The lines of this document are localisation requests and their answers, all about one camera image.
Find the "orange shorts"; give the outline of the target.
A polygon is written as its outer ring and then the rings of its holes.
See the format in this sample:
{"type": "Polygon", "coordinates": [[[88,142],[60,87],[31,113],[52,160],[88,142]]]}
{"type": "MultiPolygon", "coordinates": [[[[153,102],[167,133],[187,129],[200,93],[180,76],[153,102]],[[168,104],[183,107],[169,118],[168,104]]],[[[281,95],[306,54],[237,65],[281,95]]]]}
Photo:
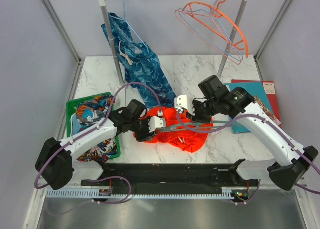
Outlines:
{"type": "MultiPolygon", "coordinates": [[[[167,126],[178,125],[177,112],[174,107],[162,107],[163,117],[167,126]]],[[[208,138],[208,133],[198,133],[191,130],[185,130],[183,126],[178,126],[178,130],[173,132],[157,131],[155,137],[147,140],[147,144],[170,144],[182,151],[195,153],[199,151],[205,144],[208,138]]]]}

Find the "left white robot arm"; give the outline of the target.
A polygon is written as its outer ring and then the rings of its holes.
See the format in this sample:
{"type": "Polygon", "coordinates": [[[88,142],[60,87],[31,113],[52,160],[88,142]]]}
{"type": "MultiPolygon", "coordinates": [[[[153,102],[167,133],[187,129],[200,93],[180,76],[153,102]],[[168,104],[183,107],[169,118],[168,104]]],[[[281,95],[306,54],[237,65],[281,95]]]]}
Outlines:
{"type": "Polygon", "coordinates": [[[105,118],[74,136],[60,141],[53,137],[46,140],[35,163],[37,177],[43,178],[53,190],[59,190],[75,176],[78,158],[99,143],[129,131],[135,133],[139,142],[151,140],[166,122],[163,110],[156,116],[143,117],[146,109],[134,99],[126,107],[110,110],[105,118]]]}

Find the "teal plastic hanger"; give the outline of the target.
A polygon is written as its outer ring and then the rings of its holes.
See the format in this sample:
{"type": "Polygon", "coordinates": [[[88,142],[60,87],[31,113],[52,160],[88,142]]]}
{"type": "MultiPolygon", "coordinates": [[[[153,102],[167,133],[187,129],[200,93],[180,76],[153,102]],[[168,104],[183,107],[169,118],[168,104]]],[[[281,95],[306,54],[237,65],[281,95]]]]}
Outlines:
{"type": "MultiPolygon", "coordinates": [[[[185,123],[185,125],[189,128],[199,129],[199,130],[212,130],[219,128],[225,124],[227,124],[228,121],[225,120],[212,120],[209,124],[197,122],[197,123],[185,123]]],[[[178,131],[185,131],[186,128],[182,126],[181,124],[174,124],[170,126],[166,126],[163,128],[160,128],[157,130],[158,133],[168,133],[168,132],[178,132],[178,131]]]]}

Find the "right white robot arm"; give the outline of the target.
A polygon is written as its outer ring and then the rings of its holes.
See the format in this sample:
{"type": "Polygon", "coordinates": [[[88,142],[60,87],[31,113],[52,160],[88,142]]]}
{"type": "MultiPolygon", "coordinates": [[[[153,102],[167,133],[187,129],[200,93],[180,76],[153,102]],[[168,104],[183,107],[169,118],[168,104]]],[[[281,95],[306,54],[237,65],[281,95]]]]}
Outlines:
{"type": "Polygon", "coordinates": [[[287,135],[242,87],[229,90],[220,79],[213,75],[199,85],[204,101],[181,95],[177,105],[187,110],[193,123],[209,123],[215,115],[229,116],[247,128],[271,152],[273,160],[239,160],[235,170],[229,173],[229,180],[235,186],[246,180],[270,179],[276,186],[290,191],[298,184],[309,168],[317,172],[314,161],[319,155],[314,146],[303,146],[287,135]]]}

